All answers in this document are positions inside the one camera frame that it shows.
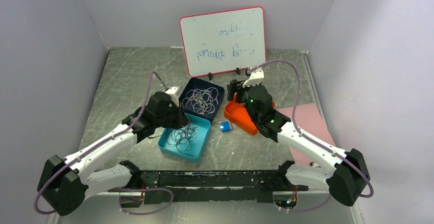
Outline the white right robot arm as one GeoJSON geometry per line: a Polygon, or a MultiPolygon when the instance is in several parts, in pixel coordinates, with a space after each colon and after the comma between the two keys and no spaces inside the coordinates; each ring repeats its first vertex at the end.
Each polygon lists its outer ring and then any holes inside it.
{"type": "Polygon", "coordinates": [[[316,138],[298,127],[294,119],[276,110],[263,85],[244,84],[244,81],[231,80],[227,85],[227,100],[243,105],[263,137],[294,148],[318,164],[315,168],[290,161],[281,166],[281,173],[276,177],[280,189],[289,190],[294,185],[321,189],[348,207],[364,197],[365,188],[370,190],[368,197],[373,195],[368,168],[359,150],[346,151],[316,138]]]}

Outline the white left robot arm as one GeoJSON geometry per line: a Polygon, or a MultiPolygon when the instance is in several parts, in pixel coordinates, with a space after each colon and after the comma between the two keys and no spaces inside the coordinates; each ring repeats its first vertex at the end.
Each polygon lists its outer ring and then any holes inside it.
{"type": "Polygon", "coordinates": [[[146,97],[147,104],[124,118],[108,134],[63,158],[54,155],[45,162],[34,200],[36,212],[65,216],[99,193],[122,188],[143,189],[142,171],[130,161],[99,170],[118,152],[149,139],[158,128],[182,128],[188,123],[179,104],[179,87],[146,97]]]}

